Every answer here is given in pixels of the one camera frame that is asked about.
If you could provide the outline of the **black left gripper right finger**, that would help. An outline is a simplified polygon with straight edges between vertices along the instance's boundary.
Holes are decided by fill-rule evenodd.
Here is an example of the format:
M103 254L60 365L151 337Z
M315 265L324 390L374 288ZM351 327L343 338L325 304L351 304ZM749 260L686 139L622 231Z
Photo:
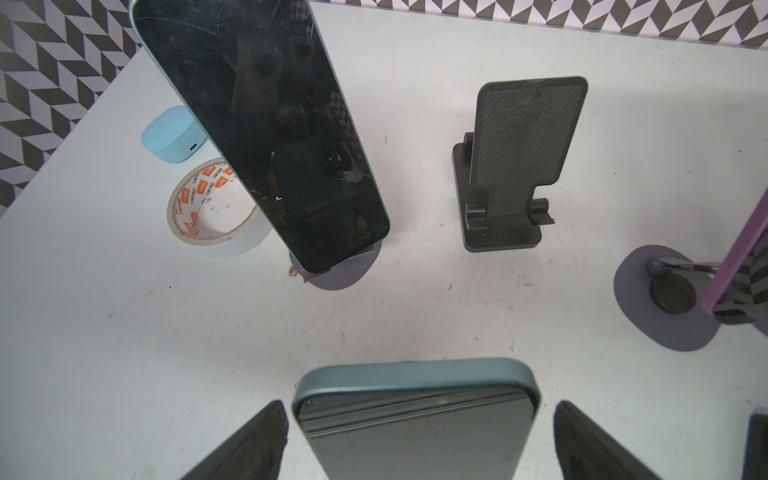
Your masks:
M660 479L569 401L555 409L554 439L565 480Z

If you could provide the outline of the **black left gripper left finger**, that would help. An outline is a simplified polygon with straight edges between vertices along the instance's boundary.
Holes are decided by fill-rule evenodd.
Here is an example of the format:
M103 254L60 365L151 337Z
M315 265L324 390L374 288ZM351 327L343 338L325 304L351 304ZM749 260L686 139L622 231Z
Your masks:
M289 421L274 400L183 476L188 480L275 480L287 445Z

